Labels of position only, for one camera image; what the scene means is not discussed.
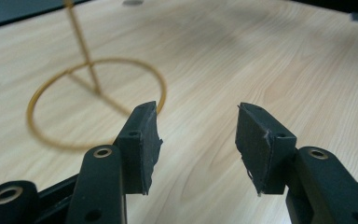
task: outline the light wooden surface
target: light wooden surface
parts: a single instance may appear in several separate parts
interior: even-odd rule
[[[93,59],[144,60],[168,82],[153,184],[128,196],[129,223],[290,223],[285,196],[259,198],[247,177],[234,144],[240,102],[266,108],[298,147],[332,151],[358,180],[358,23],[348,15],[278,0],[98,0],[76,12]],[[0,28],[0,184],[41,190],[79,171],[85,150],[34,139],[25,109],[44,81],[81,62],[64,11]],[[97,72],[127,108],[159,97],[138,68]],[[126,120],[69,78],[35,116],[49,136],[80,144],[112,139]]]

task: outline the yellow wire ring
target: yellow wire ring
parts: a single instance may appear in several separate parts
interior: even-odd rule
[[[129,64],[133,64],[133,65],[142,67],[143,69],[151,72],[154,75],[154,77],[158,80],[158,83],[159,83],[159,86],[161,89],[161,95],[160,95],[159,102],[157,105],[157,114],[161,111],[162,107],[165,104],[165,100],[167,98],[167,84],[165,82],[163,75],[155,67],[153,67],[152,65],[150,65],[148,63],[142,62],[142,61],[133,60],[133,59],[125,59],[125,58],[107,58],[107,59],[96,60],[96,61],[93,61],[89,66],[93,66],[97,63],[129,63]],[[63,148],[63,149],[87,149],[87,148],[92,148],[95,146],[106,144],[106,143],[95,143],[95,144],[90,144],[89,146],[65,144],[60,141],[57,141],[57,140],[54,140],[54,139],[51,139],[51,138],[45,136],[34,124],[34,108],[35,108],[36,103],[39,100],[40,96],[43,94],[43,92],[49,86],[51,86],[55,81],[60,79],[61,77],[64,77],[66,75],[71,75],[75,70],[82,68],[84,66],[87,66],[87,65],[88,65],[87,63],[81,63],[81,64],[78,64],[72,68],[69,68],[69,69],[55,75],[54,77],[49,79],[47,82],[45,82],[34,93],[34,96],[31,98],[31,100],[28,104],[28,107],[27,107],[27,123],[28,123],[28,127],[29,127],[31,133],[36,138],[38,138],[41,142],[48,144],[50,146],[53,146],[53,147],[58,147],[58,148]]]

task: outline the black object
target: black object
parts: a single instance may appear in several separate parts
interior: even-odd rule
[[[137,106],[110,146],[90,149],[80,173],[37,193],[28,181],[0,186],[0,224],[127,223],[126,193],[147,194],[162,141],[156,102]]]
[[[358,12],[352,12],[351,13],[351,19],[353,21],[358,21]]]
[[[263,108],[241,103],[236,145],[257,193],[283,194],[293,223],[358,223],[358,183],[331,152],[295,148]]]
[[[316,7],[325,7],[325,8],[346,12],[346,13],[356,13],[358,15],[358,0],[292,0],[292,1],[313,5]]]
[[[77,5],[88,1],[74,0],[74,4]],[[0,0],[0,26],[46,14],[63,7],[62,0]]]

